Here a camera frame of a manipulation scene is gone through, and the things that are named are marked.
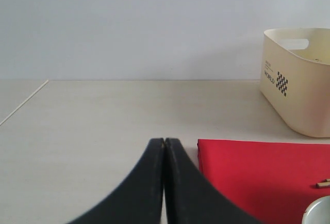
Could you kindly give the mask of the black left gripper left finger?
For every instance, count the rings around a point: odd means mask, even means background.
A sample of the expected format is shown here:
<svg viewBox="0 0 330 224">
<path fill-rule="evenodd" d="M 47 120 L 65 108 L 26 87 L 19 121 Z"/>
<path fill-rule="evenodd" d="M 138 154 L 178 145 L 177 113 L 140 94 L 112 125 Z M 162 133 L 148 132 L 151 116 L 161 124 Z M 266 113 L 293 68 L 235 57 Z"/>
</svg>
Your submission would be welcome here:
<svg viewBox="0 0 330 224">
<path fill-rule="evenodd" d="M 70 223 L 160 223 L 164 139 L 149 140 L 127 177 L 101 202 Z"/>
</svg>

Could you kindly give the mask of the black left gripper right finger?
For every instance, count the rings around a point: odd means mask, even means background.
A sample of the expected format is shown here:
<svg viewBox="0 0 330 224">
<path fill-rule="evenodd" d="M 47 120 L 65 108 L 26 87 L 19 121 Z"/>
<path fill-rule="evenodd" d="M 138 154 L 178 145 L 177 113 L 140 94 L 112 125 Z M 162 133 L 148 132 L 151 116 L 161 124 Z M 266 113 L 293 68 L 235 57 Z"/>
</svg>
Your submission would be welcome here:
<svg viewBox="0 0 330 224">
<path fill-rule="evenodd" d="M 168 223 L 260 223 L 219 193 L 177 138 L 164 140 L 163 185 Z"/>
</svg>

